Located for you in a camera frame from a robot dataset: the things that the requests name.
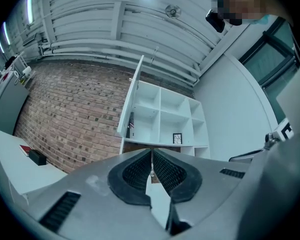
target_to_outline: black box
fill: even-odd
[[[47,164],[47,157],[38,150],[31,149],[29,152],[29,158],[38,166],[45,166]]]

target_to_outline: red object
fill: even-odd
[[[28,157],[29,156],[29,152],[31,150],[31,147],[29,146],[24,146],[24,145],[20,145],[20,149],[21,151]]]
[[[2,82],[7,79],[8,75],[9,75],[9,72],[4,75],[4,77],[2,78],[3,79]]]

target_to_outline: white counter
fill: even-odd
[[[38,166],[24,155],[20,145],[28,146],[23,139],[0,131],[0,163],[19,195],[51,185],[67,175],[49,163]]]

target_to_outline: small picture frame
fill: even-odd
[[[182,144],[182,133],[173,134],[173,144]]]

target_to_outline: ceiling pipe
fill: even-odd
[[[128,64],[132,64],[132,65],[135,65],[137,66],[138,63],[137,62],[133,62],[133,61],[130,61],[130,60],[126,60],[126,59],[122,59],[122,58],[117,58],[117,57],[111,57],[111,56],[106,56],[106,55],[99,55],[99,54],[91,54],[91,53],[76,53],[76,52],[65,52],[65,53],[47,53],[47,54],[44,54],[43,57],[49,57],[49,56],[86,56],[86,57],[95,57],[95,58],[100,58],[100,59],[106,59],[106,60],[113,60],[113,61],[118,61],[118,62],[123,62],[123,63],[128,63]],[[142,67],[148,69],[148,70],[151,70],[151,71],[154,71],[154,72],[158,72],[160,74],[163,74],[163,75],[166,75],[168,77],[171,77],[171,78],[174,78],[180,82],[183,82],[185,84],[187,84],[188,86],[191,86],[193,87],[194,84],[193,83],[190,83],[180,77],[177,77],[176,75],[173,75],[173,74],[170,74],[170,73],[167,73],[167,72],[162,72],[161,70],[159,69],[156,69],[156,68],[153,68],[153,67],[150,67],[150,66],[147,66],[147,65],[142,65]]]
[[[51,44],[46,44],[43,45],[42,48],[48,49],[48,48],[53,48],[53,47],[58,47],[58,46],[66,46],[66,45],[80,45],[80,44],[95,44],[95,45],[108,45],[108,46],[113,46],[113,47],[123,47],[123,48],[128,48],[132,49],[138,52],[143,52],[152,55],[154,53],[153,49],[146,48],[137,44],[129,43],[129,42],[124,42],[124,41],[118,41],[118,40],[109,40],[109,39],[75,39],[75,40],[67,40],[67,41],[59,41],[59,42],[54,42]],[[194,68],[184,64],[180,60],[177,60],[175,58],[172,58],[168,55],[165,55],[161,52],[157,52],[156,57],[165,60],[167,62],[170,62],[174,65],[179,66],[180,68],[183,68],[198,77],[201,76],[201,73],[195,70]]]
[[[70,47],[70,48],[61,48],[61,49],[54,49],[54,50],[47,50],[43,54],[44,55],[50,55],[50,54],[60,54],[60,53],[72,53],[72,52],[94,52],[94,53],[102,53],[102,54],[110,54],[110,55],[118,55],[118,56],[123,56],[126,58],[134,59],[134,60],[139,60],[140,55],[127,52],[127,51],[122,51],[122,50],[117,50],[117,49],[108,49],[108,48],[89,48],[89,47]],[[175,69],[172,66],[166,65],[162,62],[158,61],[152,61],[150,58],[144,58],[144,62],[151,64],[157,67],[160,67],[164,70],[170,71],[174,74],[178,74],[179,76],[182,76],[183,78],[188,79],[192,83],[196,82],[197,79],[189,74],[186,74],[185,72],[182,72],[178,69]]]

